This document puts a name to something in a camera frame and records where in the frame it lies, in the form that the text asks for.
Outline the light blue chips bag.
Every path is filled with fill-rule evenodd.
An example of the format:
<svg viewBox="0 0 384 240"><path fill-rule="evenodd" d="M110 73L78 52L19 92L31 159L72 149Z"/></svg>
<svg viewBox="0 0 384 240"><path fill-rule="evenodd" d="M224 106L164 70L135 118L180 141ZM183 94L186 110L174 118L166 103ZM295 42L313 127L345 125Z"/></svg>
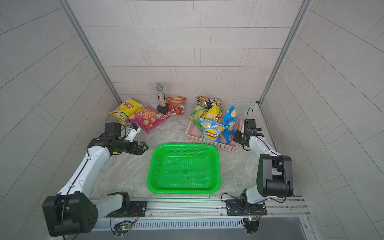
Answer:
<svg viewBox="0 0 384 240"><path fill-rule="evenodd" d="M223 132L228 126L204 118L200 118L200 120L202 125L202 139L221 143Z"/></svg>

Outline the pink chips bag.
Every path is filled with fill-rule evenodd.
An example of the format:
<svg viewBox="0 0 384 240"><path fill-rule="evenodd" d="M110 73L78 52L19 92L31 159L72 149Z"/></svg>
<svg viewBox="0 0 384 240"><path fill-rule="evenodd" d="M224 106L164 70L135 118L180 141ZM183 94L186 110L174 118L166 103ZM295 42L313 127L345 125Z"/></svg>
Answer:
<svg viewBox="0 0 384 240"><path fill-rule="evenodd" d="M168 118L168 115L155 111L151 107L144 107L142 109L139 109L137 112L129 116L129 119L134 124L137 124L148 135L150 134L153 128L162 124Z"/></svg>

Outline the pink plastic basket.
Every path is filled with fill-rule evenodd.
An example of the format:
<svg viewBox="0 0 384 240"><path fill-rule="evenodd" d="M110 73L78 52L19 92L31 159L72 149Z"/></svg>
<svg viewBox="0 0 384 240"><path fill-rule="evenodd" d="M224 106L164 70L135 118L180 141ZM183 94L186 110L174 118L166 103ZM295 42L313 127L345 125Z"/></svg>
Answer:
<svg viewBox="0 0 384 240"><path fill-rule="evenodd" d="M191 123L187 128L186 135L189 140L200 143L208 144L214 147L234 152L237 143L233 141L236 130L240 130L242 126L242 118L234 117L235 113L227 113L225 119L228 121L224 124L219 123L207 118L199 117L198 114L189 116Z"/></svg>

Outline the black orange snack bag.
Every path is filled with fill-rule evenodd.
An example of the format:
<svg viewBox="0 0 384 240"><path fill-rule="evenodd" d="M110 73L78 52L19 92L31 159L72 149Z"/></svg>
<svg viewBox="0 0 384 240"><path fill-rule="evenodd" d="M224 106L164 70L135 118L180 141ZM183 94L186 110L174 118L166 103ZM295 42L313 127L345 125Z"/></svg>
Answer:
<svg viewBox="0 0 384 240"><path fill-rule="evenodd" d="M214 104L216 104L220 110L222 110L222 100L220 98L208 98L204 96L197 96L196 101L198 102L198 105L204 109L211 109Z"/></svg>

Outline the green cucumber chips bag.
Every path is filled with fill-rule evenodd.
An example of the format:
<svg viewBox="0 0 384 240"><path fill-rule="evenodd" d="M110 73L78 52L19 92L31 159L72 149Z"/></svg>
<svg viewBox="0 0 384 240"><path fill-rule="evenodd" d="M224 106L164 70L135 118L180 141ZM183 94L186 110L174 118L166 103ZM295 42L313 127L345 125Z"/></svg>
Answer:
<svg viewBox="0 0 384 240"><path fill-rule="evenodd" d="M203 107L196 106L193 110L193 113L189 116L190 121L194 123L200 131L202 131L201 118L205 115L206 112L207 110Z"/></svg>

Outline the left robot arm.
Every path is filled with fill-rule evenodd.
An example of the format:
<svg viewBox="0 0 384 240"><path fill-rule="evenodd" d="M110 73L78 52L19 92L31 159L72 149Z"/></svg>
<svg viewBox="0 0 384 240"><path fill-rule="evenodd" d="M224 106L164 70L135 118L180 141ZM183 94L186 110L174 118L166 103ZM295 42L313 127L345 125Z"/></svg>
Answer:
<svg viewBox="0 0 384 240"><path fill-rule="evenodd" d="M141 156L148 150L146 143L135 140L140 131L137 124L130 124L126 130L120 123L106 123L104 133L91 140L86 155L70 180L56 195L46 197L42 204L51 237L89 233L104 217L133 217L134 220L112 228L115 235L124 235L128 226L145 216L147 202L131 202L127 192L109 194L96 203L89 199L97 175L111 156L122 153Z"/></svg>

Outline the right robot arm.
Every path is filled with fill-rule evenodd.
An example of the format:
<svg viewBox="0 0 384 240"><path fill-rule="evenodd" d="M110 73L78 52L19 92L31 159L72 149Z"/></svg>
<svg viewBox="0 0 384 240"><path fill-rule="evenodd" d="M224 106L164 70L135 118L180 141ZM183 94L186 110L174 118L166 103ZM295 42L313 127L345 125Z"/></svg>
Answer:
<svg viewBox="0 0 384 240"><path fill-rule="evenodd" d="M269 199L276 202L282 199L283 203L293 196L293 165L289 156L278 153L259 133L236 131L234 141L254 151L259 158L257 183L241 194L243 206L260 205Z"/></svg>

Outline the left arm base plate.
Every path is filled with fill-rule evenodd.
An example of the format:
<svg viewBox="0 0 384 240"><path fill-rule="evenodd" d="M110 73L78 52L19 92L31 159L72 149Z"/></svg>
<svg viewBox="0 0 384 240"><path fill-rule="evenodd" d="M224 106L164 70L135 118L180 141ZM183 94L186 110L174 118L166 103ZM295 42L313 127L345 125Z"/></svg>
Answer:
<svg viewBox="0 0 384 240"><path fill-rule="evenodd" d="M147 205L147 201L133 201L128 207L123 206L106 215L106 218L142 218L146 214Z"/></svg>

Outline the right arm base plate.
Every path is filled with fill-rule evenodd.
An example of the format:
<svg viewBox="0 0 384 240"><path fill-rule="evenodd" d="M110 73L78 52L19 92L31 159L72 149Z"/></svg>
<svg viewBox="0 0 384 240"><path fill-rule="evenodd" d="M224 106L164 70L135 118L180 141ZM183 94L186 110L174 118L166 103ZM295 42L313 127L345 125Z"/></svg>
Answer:
<svg viewBox="0 0 384 240"><path fill-rule="evenodd" d="M265 203L260 205L244 204L237 199L224 200L228 216L266 216L268 214Z"/></svg>

